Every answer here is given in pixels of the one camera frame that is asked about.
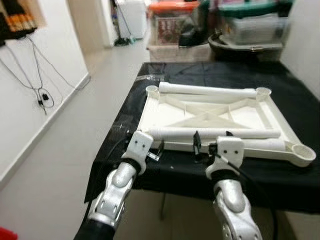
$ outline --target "orange lid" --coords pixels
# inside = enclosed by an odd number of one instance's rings
[[[197,1],[160,1],[151,3],[148,9],[156,14],[170,11],[192,12],[199,4]]]

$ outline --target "power cord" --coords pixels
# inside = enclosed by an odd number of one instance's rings
[[[82,87],[75,87],[71,83],[69,83],[65,77],[62,76],[62,74],[56,69],[56,67],[46,58],[46,56],[42,53],[42,51],[38,48],[38,46],[35,44],[34,40],[29,36],[25,36],[31,43],[32,46],[36,49],[36,51],[39,53],[39,55],[53,68],[53,70],[60,76],[60,78],[71,88],[74,90],[80,91],[86,87],[86,85],[91,81],[91,77],[87,80],[86,83],[82,85]]]
[[[35,52],[35,48],[32,46],[32,50],[33,50],[33,56],[35,59],[35,63],[36,63],[36,69],[37,69],[37,73],[39,76],[39,80],[40,80],[40,87],[34,87],[31,80],[29,79],[27,73],[25,72],[24,68],[22,67],[22,65],[20,64],[16,54],[14,53],[14,51],[7,45],[5,45],[7,50],[9,51],[9,53],[11,54],[13,60],[15,61],[16,65],[19,67],[19,69],[21,70],[22,74],[24,75],[25,79],[27,80],[28,85],[26,85],[25,83],[23,83],[18,76],[5,64],[5,62],[0,59],[1,64],[9,71],[9,73],[11,73],[11,75],[25,88],[33,90],[35,95],[36,95],[36,99],[37,99],[37,103],[39,104],[39,106],[43,109],[44,114],[47,115],[47,111],[46,108],[52,108],[55,105],[55,101],[52,97],[52,95],[49,93],[49,91],[44,88],[44,83],[42,80],[42,76],[40,74],[40,69],[39,69],[39,62],[38,62],[38,58]]]
[[[60,89],[59,89],[58,86],[55,84],[55,82],[50,78],[50,76],[48,76],[48,74],[47,74],[44,70],[40,69],[40,71],[41,71],[41,73],[42,73],[43,75],[45,75],[45,79],[47,79],[49,82],[51,82],[52,85],[54,86],[54,88],[56,89],[56,91],[59,93],[59,95],[60,95],[60,101],[59,101],[59,104],[58,104],[58,105],[61,105],[62,102],[63,102],[63,100],[64,100],[64,96],[63,96],[62,92],[60,91]]]
[[[269,205],[269,209],[270,209],[271,216],[272,216],[272,221],[273,221],[273,236],[272,236],[272,239],[273,240],[277,240],[278,239],[278,219],[277,219],[275,207],[274,207],[273,203],[271,202],[270,198],[268,197],[267,193],[264,191],[264,189],[255,180],[253,180],[243,170],[241,170],[240,168],[235,166],[233,163],[229,162],[229,160],[226,159],[224,156],[221,156],[219,154],[215,154],[215,155],[219,159],[221,159],[223,162],[228,164],[230,167],[232,167],[240,175],[242,175],[249,183],[251,183],[256,188],[256,190],[259,192],[259,194],[264,197],[264,200]]]
[[[82,220],[82,223],[80,225],[80,228],[81,226],[86,222],[87,218],[88,218],[88,215],[89,215],[89,211],[90,211],[90,208],[91,208],[91,204],[92,204],[92,201],[93,201],[93,197],[94,197],[94,194],[96,192],[96,186],[97,186],[97,181],[98,179],[101,177],[101,174],[103,172],[103,169],[105,167],[105,165],[107,164],[107,161],[109,160],[111,154],[115,151],[115,149],[117,148],[118,145],[120,145],[122,142],[125,142],[127,140],[126,137],[120,139],[119,141],[117,141],[113,147],[111,148],[111,150],[109,151],[108,155],[106,156],[105,160],[103,161],[102,165],[100,166],[100,169],[96,175],[96,178],[95,178],[95,181],[94,181],[94,186],[93,188],[91,189],[91,192],[90,192],[90,195],[89,195],[89,202],[88,202],[88,205],[86,207],[86,210],[85,210],[85,214],[83,216],[83,220]]]

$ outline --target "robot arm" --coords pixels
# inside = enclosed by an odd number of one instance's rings
[[[153,138],[141,131],[132,135],[123,162],[106,178],[105,190],[97,198],[87,221],[74,240],[112,240],[125,210],[127,198],[135,177],[146,170],[146,157]]]
[[[215,201],[213,208],[222,223],[224,240],[262,240],[258,226],[251,217],[251,205],[243,194],[238,173],[227,163],[240,167],[244,157],[244,143],[240,138],[217,138],[214,162],[206,169],[213,181]]]
[[[227,162],[240,167],[244,144],[233,136],[217,138],[214,162],[206,169],[208,179],[214,181],[216,199],[213,203],[221,223],[225,240],[261,240],[259,228],[251,218],[251,205],[243,194],[237,172]],[[146,170],[146,157],[157,160],[149,149],[153,138],[136,131],[123,154],[123,162],[106,178],[105,190],[97,198],[87,221],[74,240],[112,240],[125,210],[135,177]]]

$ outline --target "white plastic frame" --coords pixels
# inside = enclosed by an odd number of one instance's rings
[[[192,152],[193,134],[198,131],[201,151],[207,153],[208,145],[228,131],[243,139],[245,157],[284,160],[299,167],[308,166],[316,158],[316,153],[300,142],[268,88],[237,92],[161,83],[159,89],[147,87],[148,97],[137,128],[154,138],[152,148],[164,141],[165,149]]]

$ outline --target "table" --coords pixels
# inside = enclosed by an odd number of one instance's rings
[[[305,168],[288,162],[246,158],[241,168],[264,188],[276,209],[320,213],[320,105],[284,66],[276,62],[144,63],[138,76],[145,75],[162,75],[162,80],[175,84],[272,89],[273,101],[298,138],[313,148],[317,157]],[[140,77],[134,82],[92,164],[85,202],[97,197],[105,188],[109,172],[121,162],[124,146],[117,147],[108,160],[106,156],[127,130],[133,133],[137,129],[146,101],[145,88],[158,86],[158,80]],[[101,167],[103,174],[96,179]],[[205,168],[195,162],[190,152],[165,150],[159,162],[147,162],[145,173],[136,178],[133,188],[213,200],[213,184],[206,178]],[[244,179],[241,183],[253,206],[266,207],[254,186]]]

